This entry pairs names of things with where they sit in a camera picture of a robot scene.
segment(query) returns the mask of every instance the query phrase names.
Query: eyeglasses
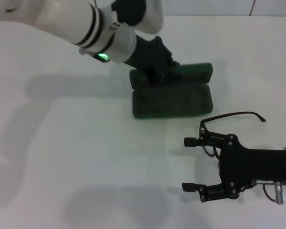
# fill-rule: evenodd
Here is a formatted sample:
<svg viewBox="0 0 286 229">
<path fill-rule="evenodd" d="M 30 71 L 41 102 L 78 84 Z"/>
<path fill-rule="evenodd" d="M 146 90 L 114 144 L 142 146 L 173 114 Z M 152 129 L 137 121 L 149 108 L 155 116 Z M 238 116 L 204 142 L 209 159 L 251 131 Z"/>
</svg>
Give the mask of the eyeglasses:
<svg viewBox="0 0 286 229">
<path fill-rule="evenodd" d="M 213 138 L 224 138 L 225 135 L 223 134 L 219 134 L 219 133 L 215 133 L 215 132 L 210 132 L 208 131 L 208 129 L 206 128 L 205 126 L 205 123 L 208 123 L 208 122 L 211 122 L 211 121 L 214 121 L 214 120 L 217 120 L 217 119 L 221 119 L 221 118 L 226 118 L 226 117 L 230 117 L 230 116 L 234 116 L 234 115 L 243 115 L 243 114 L 253 114 L 253 115 L 256 115 L 262 122 L 266 122 L 266 120 L 260 116 L 258 113 L 255 113 L 255 112 L 235 112 L 235 113 L 229 113 L 229 114 L 222 114 L 222 115 L 219 115 L 219 116 L 215 116 L 215 117 L 211 117 L 211 118 L 206 118 L 204 120 L 202 120 L 200 122 L 200 127 L 199 127 L 199 135 L 200 135 L 200 139 L 201 137 L 204 138 L 204 137 L 213 137 Z M 210 154 L 208 152 L 208 150 L 205 148 L 205 146 L 202 146 L 204 151 L 206 152 L 206 154 L 208 154 L 208 156 L 210 157 L 216 157 L 217 159 L 219 159 L 219 154 L 217 152 L 217 149 L 216 149 L 216 146 L 213 146 L 213 153 Z"/>
</svg>

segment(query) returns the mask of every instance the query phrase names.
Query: white surface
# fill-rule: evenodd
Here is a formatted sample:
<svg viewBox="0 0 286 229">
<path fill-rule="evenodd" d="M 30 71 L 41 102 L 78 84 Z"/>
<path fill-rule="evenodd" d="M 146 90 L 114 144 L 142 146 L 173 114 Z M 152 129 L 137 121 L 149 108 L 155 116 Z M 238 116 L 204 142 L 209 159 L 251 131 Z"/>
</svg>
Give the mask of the white surface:
<svg viewBox="0 0 286 229">
<path fill-rule="evenodd" d="M 256 0 L 253 16 L 286 16 L 286 0 Z"/>
<path fill-rule="evenodd" d="M 286 18 L 166 17 L 160 35 L 181 63 L 213 63 L 211 114 L 135 120 L 127 66 L 0 24 L 0 229 L 286 229 L 286 187 L 283 206 L 261 186 L 204 204 L 181 190 L 220 183 L 216 159 L 183 147 L 202 118 L 255 111 L 267 122 L 209 128 L 286 146 Z"/>
</svg>

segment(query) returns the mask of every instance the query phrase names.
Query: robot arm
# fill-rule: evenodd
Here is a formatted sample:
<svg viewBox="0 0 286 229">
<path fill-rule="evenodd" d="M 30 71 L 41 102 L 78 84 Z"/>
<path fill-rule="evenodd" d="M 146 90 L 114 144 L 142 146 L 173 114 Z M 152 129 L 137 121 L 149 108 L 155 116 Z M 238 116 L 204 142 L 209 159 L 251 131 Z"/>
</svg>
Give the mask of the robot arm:
<svg viewBox="0 0 286 229">
<path fill-rule="evenodd" d="M 157 33 L 163 24 L 160 0 L 117 0 L 97 8 L 87 0 L 0 0 L 0 15 L 18 21 L 81 48 L 81 53 L 105 53 L 144 72 L 149 84 L 168 80 L 168 69 L 177 66 L 160 37 L 152 41 L 137 36 L 135 29 Z"/>
<path fill-rule="evenodd" d="M 0 0 L 0 18 L 49 32 L 87 52 L 105 52 L 115 62 L 134 52 L 134 29 L 157 33 L 163 24 L 158 0 L 117 0 L 101 9 L 87 0 Z"/>
</svg>

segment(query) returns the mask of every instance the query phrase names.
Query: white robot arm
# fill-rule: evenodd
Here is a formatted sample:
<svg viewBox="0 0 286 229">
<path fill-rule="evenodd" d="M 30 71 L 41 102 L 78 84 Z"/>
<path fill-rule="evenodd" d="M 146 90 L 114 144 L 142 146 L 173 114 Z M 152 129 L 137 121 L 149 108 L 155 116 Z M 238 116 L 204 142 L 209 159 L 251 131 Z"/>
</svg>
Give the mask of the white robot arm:
<svg viewBox="0 0 286 229">
<path fill-rule="evenodd" d="M 0 0 L 0 20 L 18 21 L 51 33 L 105 62 L 123 62 L 130 71 L 133 115 L 137 118 L 189 116 L 213 109 L 210 63 L 180 65 L 156 36 L 147 41 L 134 30 L 157 33 L 163 24 L 161 0 L 115 0 L 97 8 L 88 0 Z"/>
<path fill-rule="evenodd" d="M 78 45 L 127 61 L 136 47 L 134 29 L 157 33 L 163 24 L 160 0 L 117 0 L 97 8 L 88 0 L 0 0 L 0 20 L 18 21 Z"/>
</svg>

